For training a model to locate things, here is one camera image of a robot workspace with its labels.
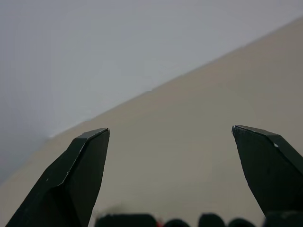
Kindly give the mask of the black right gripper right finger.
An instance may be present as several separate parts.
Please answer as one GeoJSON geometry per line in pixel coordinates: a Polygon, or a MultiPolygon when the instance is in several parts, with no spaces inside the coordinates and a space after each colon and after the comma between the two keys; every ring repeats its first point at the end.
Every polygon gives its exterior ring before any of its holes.
{"type": "Polygon", "coordinates": [[[234,125],[241,166],[262,212],[303,210],[303,157],[279,134],[234,125]]]}

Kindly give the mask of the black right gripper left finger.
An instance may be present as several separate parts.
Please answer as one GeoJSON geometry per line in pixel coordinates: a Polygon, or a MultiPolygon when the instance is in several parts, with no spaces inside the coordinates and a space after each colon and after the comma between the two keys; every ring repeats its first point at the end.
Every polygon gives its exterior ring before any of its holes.
{"type": "Polygon", "coordinates": [[[76,137],[42,173],[8,227],[86,227],[101,187],[109,128],[76,137]]]}

